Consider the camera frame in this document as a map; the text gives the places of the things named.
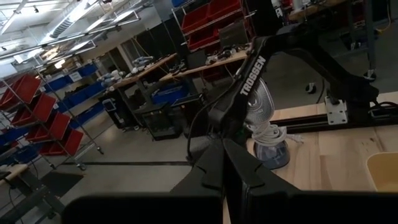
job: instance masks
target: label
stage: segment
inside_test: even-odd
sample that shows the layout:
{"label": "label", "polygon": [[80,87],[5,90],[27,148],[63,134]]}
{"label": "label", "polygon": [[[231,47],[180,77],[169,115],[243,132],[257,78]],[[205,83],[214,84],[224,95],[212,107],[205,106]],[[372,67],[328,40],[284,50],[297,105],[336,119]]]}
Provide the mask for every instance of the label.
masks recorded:
{"label": "label", "polygon": [[260,74],[261,69],[263,68],[265,63],[266,63],[266,59],[265,58],[260,56],[257,59],[257,62],[254,64],[253,68],[251,69],[249,77],[244,82],[244,85],[243,85],[243,87],[241,89],[240,94],[243,94],[243,95],[246,95],[246,96],[249,94],[251,88],[254,85],[254,82],[257,79],[257,76]]}
{"label": "label", "polygon": [[81,75],[79,72],[73,72],[72,74],[69,75],[70,79],[72,79],[73,82],[77,82],[81,80]]}

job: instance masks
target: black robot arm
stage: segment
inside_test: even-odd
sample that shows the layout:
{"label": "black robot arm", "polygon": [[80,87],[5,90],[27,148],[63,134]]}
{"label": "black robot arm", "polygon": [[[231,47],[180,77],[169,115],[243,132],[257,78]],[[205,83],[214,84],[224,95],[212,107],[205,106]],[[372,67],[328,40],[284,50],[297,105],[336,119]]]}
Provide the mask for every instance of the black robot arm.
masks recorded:
{"label": "black robot arm", "polygon": [[252,87],[277,52],[296,56],[309,64],[330,84],[332,97],[345,100],[347,108],[361,108],[367,114],[370,102],[375,101],[379,94],[377,88],[347,72],[325,52],[316,35],[296,29],[270,37],[257,37],[253,39],[248,57],[236,74],[233,85],[209,112],[212,125],[223,130],[224,137],[231,137],[242,127]]}

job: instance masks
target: yellow bin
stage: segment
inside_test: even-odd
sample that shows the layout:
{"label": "yellow bin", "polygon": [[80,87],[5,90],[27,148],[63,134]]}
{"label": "yellow bin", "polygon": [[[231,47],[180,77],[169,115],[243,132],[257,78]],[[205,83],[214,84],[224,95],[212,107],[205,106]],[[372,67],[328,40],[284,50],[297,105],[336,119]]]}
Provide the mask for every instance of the yellow bin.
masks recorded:
{"label": "yellow bin", "polygon": [[369,179],[379,192],[398,192],[398,152],[382,152],[366,163]]}

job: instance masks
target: metal bracket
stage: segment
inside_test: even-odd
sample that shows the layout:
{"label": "metal bracket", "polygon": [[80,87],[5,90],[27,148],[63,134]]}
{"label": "metal bracket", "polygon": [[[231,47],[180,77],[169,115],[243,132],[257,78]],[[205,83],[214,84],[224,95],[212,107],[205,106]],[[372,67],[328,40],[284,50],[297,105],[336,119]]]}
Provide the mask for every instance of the metal bracket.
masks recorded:
{"label": "metal bracket", "polygon": [[342,100],[339,100],[339,102],[338,105],[333,105],[330,101],[330,97],[325,97],[325,107],[329,125],[346,124],[348,122],[346,105]]}

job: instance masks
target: white cable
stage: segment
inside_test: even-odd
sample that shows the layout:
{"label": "white cable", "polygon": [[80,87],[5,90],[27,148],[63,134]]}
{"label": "white cable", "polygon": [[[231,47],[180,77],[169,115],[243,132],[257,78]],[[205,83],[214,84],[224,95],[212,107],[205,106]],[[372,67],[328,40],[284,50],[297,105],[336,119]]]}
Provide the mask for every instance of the white cable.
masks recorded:
{"label": "white cable", "polygon": [[276,146],[286,138],[295,142],[303,142],[301,136],[287,134],[286,127],[278,127],[276,124],[270,124],[269,121],[257,125],[247,125],[247,127],[252,131],[254,141],[261,146]]}

